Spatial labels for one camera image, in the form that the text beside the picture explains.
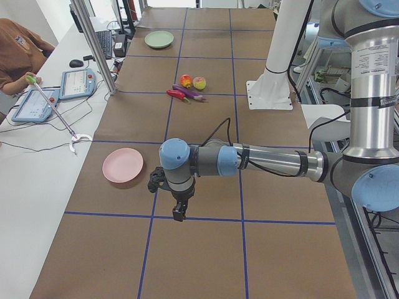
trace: red chili pepper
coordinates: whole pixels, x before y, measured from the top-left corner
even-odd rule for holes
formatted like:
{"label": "red chili pepper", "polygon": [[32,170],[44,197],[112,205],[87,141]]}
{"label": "red chili pepper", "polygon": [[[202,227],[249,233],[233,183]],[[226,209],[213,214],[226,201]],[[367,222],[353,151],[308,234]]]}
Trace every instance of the red chili pepper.
{"label": "red chili pepper", "polygon": [[169,94],[171,97],[178,98],[181,101],[186,101],[187,103],[190,104],[190,100],[186,98],[186,95],[184,92],[181,92],[179,90],[167,90],[167,94]]}

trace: pink bowl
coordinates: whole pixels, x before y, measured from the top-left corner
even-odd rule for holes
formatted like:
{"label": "pink bowl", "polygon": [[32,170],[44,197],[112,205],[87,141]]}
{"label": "pink bowl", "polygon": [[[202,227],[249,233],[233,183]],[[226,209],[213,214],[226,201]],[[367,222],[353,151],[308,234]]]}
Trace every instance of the pink bowl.
{"label": "pink bowl", "polygon": [[102,164],[102,173],[113,183],[134,179],[143,168],[142,155],[133,148],[120,148],[110,153]]}

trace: black keyboard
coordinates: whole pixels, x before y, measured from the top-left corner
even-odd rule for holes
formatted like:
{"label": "black keyboard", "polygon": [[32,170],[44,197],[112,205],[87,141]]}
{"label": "black keyboard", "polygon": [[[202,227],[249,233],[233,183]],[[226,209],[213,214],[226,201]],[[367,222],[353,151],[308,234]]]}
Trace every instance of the black keyboard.
{"label": "black keyboard", "polygon": [[105,59],[112,58],[112,33],[109,30],[98,31],[95,33],[99,40]]}

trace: purple eggplant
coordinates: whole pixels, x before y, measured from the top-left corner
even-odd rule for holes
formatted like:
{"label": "purple eggplant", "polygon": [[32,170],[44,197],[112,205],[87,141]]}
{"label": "purple eggplant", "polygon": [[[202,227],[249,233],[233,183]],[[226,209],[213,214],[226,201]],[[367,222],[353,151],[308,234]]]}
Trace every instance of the purple eggplant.
{"label": "purple eggplant", "polygon": [[193,92],[192,90],[189,90],[185,87],[179,86],[177,84],[173,84],[172,88],[174,90],[179,90],[179,91],[183,92],[186,95],[186,97],[192,98],[193,100],[197,100],[197,101],[201,101],[201,102],[205,101],[205,98],[204,98],[204,96],[202,96],[202,94]]}

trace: computer mouse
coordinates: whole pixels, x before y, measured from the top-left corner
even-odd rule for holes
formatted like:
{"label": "computer mouse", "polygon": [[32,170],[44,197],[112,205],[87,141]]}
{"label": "computer mouse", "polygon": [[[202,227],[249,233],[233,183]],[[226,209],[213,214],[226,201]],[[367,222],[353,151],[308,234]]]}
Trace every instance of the computer mouse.
{"label": "computer mouse", "polygon": [[69,62],[69,67],[83,67],[83,61],[79,59],[72,59]]}

